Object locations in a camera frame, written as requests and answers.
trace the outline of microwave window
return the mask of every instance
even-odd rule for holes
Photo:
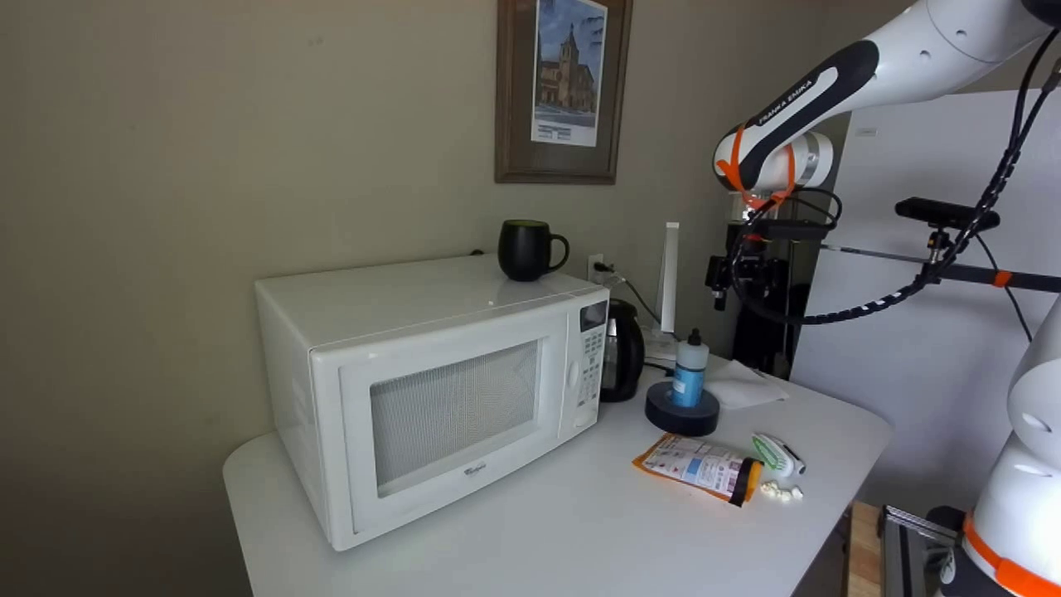
[[[538,367],[538,346],[517,346],[376,385],[378,495],[414,489],[533,436]]]

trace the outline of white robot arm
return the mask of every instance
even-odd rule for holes
[[[1039,3],[1039,13],[1057,17],[1057,3]],[[832,142],[805,131],[860,107],[961,89],[1049,31],[1017,0],[919,0],[738,126],[716,150],[716,176],[749,195],[823,187],[832,174]]]
[[[919,0],[832,55],[716,147],[716,176],[752,205],[823,187],[817,122],[969,88],[1061,28],[1061,0]],[[973,519],[966,555],[1013,594],[1061,597],[1061,300],[1013,382],[1016,424]]]

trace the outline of black kettle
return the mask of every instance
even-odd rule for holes
[[[611,302],[602,401],[627,401],[636,394],[643,367],[643,334],[629,302]]]

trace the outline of black mug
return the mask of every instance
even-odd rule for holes
[[[533,282],[553,268],[562,268],[570,256],[570,246],[565,235],[553,235],[549,224],[538,220],[504,220],[502,240],[497,240],[497,261],[508,279],[513,282]]]

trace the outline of framed picture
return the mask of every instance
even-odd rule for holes
[[[629,0],[497,0],[497,182],[617,178]]]

